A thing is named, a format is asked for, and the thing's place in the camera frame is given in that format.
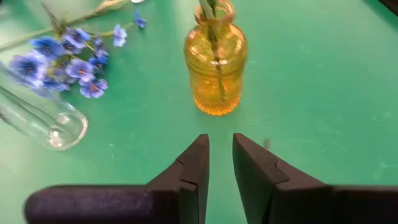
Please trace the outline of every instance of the glass bottle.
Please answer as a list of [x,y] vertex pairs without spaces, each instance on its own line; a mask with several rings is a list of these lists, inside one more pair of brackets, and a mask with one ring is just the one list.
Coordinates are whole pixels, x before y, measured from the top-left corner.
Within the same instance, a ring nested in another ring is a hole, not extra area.
[[215,19],[195,10],[197,25],[185,40],[185,61],[195,104],[203,112],[221,116],[232,112],[241,99],[247,40],[233,24],[233,5],[218,1]]
[[[14,76],[0,62],[0,76],[4,78],[6,75]],[[37,89],[35,92],[38,94],[12,83],[0,85],[0,125],[9,125],[58,151],[77,144],[86,133],[86,117],[48,90]]]

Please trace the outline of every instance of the green table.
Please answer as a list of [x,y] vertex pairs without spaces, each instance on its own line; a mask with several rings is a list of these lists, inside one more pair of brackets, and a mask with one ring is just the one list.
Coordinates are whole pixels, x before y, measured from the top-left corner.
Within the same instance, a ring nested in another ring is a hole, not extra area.
[[[39,2],[6,0],[0,44],[50,26]],[[47,2],[79,16],[101,1]],[[183,58],[198,1],[148,0],[81,24],[106,31],[131,20],[134,8],[148,21],[111,51],[104,97],[85,99],[78,88],[64,95],[90,120],[79,145],[49,151],[0,126],[0,223],[23,223],[25,198],[48,185],[144,184],[200,133],[211,142],[209,224],[246,222],[235,132],[271,139],[272,152],[327,183],[398,184],[398,18],[376,0],[233,3],[249,58],[241,104],[219,118],[195,108]]]

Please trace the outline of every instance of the clear glass tube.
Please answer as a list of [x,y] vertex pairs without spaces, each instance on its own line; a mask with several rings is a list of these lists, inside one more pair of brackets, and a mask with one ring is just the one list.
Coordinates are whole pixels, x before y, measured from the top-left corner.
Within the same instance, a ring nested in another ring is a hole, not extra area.
[[[1,69],[4,78],[7,70]],[[0,83],[0,123],[54,150],[63,151],[77,144],[87,130],[87,119],[72,105],[47,90],[40,96],[24,86]]]

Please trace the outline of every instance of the green surface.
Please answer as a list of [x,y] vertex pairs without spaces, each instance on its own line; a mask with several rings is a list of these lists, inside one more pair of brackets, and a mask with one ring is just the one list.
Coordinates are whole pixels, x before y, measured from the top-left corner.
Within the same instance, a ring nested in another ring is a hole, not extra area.
[[[100,0],[47,1],[82,15]],[[398,184],[398,17],[376,0],[233,1],[249,42],[244,93],[224,117],[198,111],[183,58],[196,0],[148,0],[81,25],[107,31],[138,7],[148,26],[111,50],[109,90],[65,100],[90,120],[82,142],[53,152],[0,126],[0,223],[23,223],[33,191],[54,184],[144,184],[200,133],[211,142],[207,223],[245,223],[233,172],[241,132],[316,178]],[[39,0],[6,0],[0,44],[50,26]],[[0,60],[30,50],[3,52]]]

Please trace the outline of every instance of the amber glass bottle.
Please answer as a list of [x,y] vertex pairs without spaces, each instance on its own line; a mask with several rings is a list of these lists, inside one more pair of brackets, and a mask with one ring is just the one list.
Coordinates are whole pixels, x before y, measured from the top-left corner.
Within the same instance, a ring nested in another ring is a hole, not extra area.
[[233,24],[233,5],[218,1],[216,19],[206,19],[201,7],[195,11],[198,23],[185,41],[185,61],[195,104],[203,112],[221,116],[235,109],[241,99],[243,68],[248,44]]

